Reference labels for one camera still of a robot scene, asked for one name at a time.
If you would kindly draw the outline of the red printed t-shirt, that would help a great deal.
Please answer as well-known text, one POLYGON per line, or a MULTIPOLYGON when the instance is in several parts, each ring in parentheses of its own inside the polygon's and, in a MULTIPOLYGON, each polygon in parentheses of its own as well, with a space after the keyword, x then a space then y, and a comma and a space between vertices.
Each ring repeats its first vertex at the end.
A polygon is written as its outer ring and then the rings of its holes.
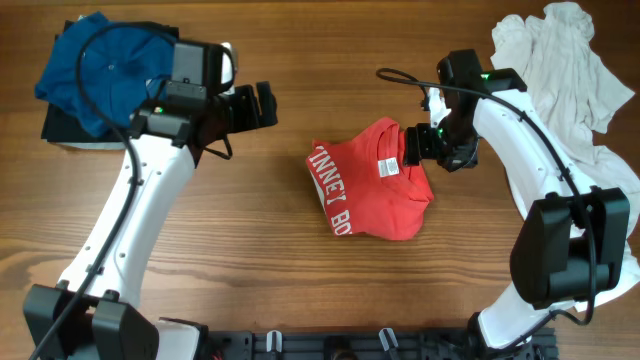
POLYGON ((315 140, 305 163, 332 233, 412 239, 434 199, 425 170, 403 164, 405 132, 383 117, 342 143, 315 140))

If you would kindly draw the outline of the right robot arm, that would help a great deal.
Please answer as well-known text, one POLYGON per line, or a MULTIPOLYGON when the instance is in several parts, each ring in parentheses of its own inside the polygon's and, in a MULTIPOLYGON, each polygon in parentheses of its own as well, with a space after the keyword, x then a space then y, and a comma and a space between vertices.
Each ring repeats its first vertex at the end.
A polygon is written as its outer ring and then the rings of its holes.
POLYGON ((470 319, 467 354, 516 352, 556 316, 588 323, 598 305, 636 284, 636 262, 625 252, 627 196, 569 158, 515 70, 486 71, 469 49, 449 53, 437 72, 438 82, 422 87, 430 119, 407 130, 404 164, 428 159, 450 172, 472 168, 486 141, 524 219, 510 254, 510 284, 470 319))

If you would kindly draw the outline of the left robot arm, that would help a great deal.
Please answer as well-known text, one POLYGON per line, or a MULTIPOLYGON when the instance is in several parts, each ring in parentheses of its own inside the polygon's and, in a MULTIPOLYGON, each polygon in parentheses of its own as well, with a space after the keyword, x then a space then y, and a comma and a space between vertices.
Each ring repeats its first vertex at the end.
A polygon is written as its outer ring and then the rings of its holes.
POLYGON ((139 312, 151 252, 201 156, 230 135, 276 123, 268 83, 237 85, 228 43, 178 42, 160 96, 140 101, 120 134, 125 158, 83 248, 23 313, 36 359, 205 359, 205 325, 139 312))

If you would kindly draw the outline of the blue polo shirt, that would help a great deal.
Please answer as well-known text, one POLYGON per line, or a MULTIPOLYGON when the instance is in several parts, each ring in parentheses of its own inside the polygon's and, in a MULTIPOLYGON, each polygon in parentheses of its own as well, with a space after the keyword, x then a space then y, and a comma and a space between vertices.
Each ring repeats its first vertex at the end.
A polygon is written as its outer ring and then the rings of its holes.
POLYGON ((80 60, 81 83, 89 99, 112 123, 126 127, 129 115, 170 77, 175 42, 175 35, 152 24, 124 27, 100 12, 87 15, 55 40, 35 97, 76 118, 88 134, 106 134, 109 127, 76 85, 75 65, 80 60))

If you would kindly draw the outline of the white crumpled t-shirt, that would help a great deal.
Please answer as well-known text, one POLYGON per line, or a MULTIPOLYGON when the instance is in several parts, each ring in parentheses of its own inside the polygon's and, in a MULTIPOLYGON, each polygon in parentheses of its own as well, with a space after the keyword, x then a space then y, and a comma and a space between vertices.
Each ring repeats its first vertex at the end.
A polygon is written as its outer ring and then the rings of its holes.
POLYGON ((630 202, 627 235, 639 217, 639 177, 623 158, 593 142, 634 95, 591 50, 592 17, 575 2, 544 7, 543 19, 512 14, 492 30, 496 69, 524 80, 535 110, 565 153, 602 188, 619 188, 630 202))

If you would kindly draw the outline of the light grey folded garment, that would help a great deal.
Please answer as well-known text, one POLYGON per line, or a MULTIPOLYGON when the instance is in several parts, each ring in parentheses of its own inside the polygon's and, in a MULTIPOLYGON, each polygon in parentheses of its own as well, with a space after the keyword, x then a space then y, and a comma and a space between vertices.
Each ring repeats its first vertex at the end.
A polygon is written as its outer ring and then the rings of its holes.
POLYGON ((58 142, 57 146, 63 148, 75 149, 75 150, 90 150, 90 151, 119 151, 124 150, 125 146, 121 142, 58 142))

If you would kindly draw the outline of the black folded garment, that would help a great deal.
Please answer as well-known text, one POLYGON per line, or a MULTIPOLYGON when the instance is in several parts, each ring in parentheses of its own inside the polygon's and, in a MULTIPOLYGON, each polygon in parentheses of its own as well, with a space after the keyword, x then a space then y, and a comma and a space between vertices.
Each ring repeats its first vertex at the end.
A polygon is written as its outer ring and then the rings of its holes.
MULTIPOLYGON (((72 21, 66 22, 63 32, 67 30, 73 23, 74 22, 72 21)), ((160 85, 158 86, 158 89, 153 91, 148 98, 160 92, 160 85)), ((106 134, 99 137, 94 137, 88 134, 83 130, 76 118, 66 114, 60 108, 50 103, 48 103, 41 138, 50 144, 56 145, 58 142, 120 142, 115 134, 111 132, 110 128, 106 134)))

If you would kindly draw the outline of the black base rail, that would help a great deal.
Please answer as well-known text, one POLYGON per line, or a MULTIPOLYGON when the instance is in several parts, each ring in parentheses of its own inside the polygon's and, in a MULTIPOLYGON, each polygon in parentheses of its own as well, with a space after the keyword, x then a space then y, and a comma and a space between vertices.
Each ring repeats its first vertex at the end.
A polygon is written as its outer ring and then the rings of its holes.
POLYGON ((203 350, 213 360, 456 360, 524 359, 558 360, 552 329, 543 328, 526 343, 505 352, 484 348, 461 328, 436 328, 416 332, 283 333, 211 332, 203 350))

